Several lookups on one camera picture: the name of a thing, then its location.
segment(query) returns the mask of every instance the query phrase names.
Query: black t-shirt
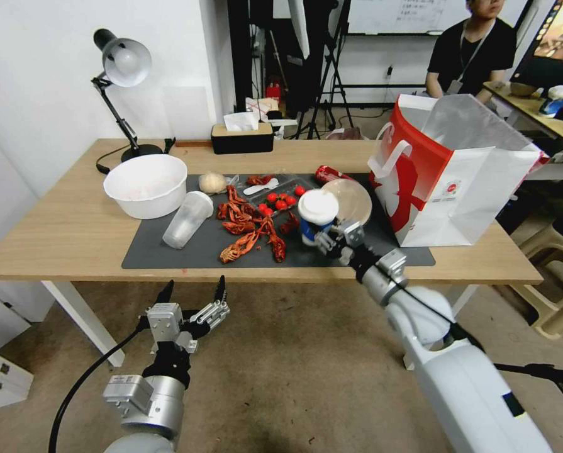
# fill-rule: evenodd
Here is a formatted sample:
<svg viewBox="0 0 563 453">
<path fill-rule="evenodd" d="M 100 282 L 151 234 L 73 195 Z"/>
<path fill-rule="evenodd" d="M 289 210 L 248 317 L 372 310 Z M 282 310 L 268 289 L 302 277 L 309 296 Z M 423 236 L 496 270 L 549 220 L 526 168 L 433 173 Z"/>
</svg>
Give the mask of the black t-shirt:
<svg viewBox="0 0 563 453">
<path fill-rule="evenodd" d="M 462 31 L 464 31 L 463 21 L 445 30 L 434 44 L 428 71 L 438 72 L 438 82 L 443 91 L 447 91 L 451 81 L 461 75 L 480 42 L 471 43 L 464 38 L 460 52 L 459 40 Z M 466 69 L 462 79 L 464 85 L 459 92 L 478 94 L 482 89 L 482 83 L 489 80 L 492 70 L 512 67 L 515 52 L 516 32 L 504 21 L 496 19 L 493 29 Z"/>
</svg>

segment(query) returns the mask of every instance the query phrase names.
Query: white bowl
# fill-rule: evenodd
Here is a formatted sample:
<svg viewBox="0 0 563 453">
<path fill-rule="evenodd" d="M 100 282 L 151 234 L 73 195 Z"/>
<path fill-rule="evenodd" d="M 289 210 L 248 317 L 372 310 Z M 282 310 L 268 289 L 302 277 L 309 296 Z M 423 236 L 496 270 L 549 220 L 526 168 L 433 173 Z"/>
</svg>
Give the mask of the white bowl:
<svg viewBox="0 0 563 453">
<path fill-rule="evenodd" d="M 169 154 L 135 157 L 110 171 L 103 189 L 131 217 L 162 217 L 187 194 L 187 165 Z"/>
</svg>

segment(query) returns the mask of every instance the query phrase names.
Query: plastic stool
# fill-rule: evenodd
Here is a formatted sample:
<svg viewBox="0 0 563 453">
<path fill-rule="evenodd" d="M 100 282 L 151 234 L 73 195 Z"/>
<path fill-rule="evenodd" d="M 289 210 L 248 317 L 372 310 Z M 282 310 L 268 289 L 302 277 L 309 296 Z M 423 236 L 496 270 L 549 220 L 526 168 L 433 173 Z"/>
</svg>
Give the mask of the plastic stool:
<svg viewBox="0 0 563 453">
<path fill-rule="evenodd" d="M 524 241 L 520 248 L 535 267 L 545 267 L 552 261 L 563 263 L 563 217 Z M 563 336 L 563 298 L 551 301 L 531 285 L 511 287 L 539 314 L 531 327 L 552 340 Z"/>
</svg>

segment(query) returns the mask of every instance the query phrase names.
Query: blue and white cup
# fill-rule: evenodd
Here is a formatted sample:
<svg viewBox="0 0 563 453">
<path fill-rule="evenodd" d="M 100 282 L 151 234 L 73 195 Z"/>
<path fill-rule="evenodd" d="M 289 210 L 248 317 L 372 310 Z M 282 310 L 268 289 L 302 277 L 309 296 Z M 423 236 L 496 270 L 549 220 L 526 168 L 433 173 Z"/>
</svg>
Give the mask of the blue and white cup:
<svg viewBox="0 0 563 453">
<path fill-rule="evenodd" d="M 541 107 L 539 107 L 539 114 L 553 118 L 562 107 L 563 85 L 556 85 L 547 91 L 547 99 L 541 104 Z"/>
<path fill-rule="evenodd" d="M 312 189 L 298 201 L 302 242 L 315 246 L 315 235 L 330 226 L 340 210 L 338 199 L 328 191 Z"/>
</svg>

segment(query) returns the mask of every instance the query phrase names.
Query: white cup lid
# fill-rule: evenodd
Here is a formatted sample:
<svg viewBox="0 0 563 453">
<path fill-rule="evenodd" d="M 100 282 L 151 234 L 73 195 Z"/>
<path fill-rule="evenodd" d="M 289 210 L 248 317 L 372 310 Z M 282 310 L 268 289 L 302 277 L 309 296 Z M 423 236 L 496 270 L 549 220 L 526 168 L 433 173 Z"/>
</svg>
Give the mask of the white cup lid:
<svg viewBox="0 0 563 453">
<path fill-rule="evenodd" d="M 550 99 L 563 99 L 563 85 L 556 85 L 547 91 Z"/>
<path fill-rule="evenodd" d="M 325 225 L 331 222 L 340 210 L 338 199 L 333 193 L 322 189 L 306 191 L 298 201 L 298 213 L 304 220 Z"/>
</svg>

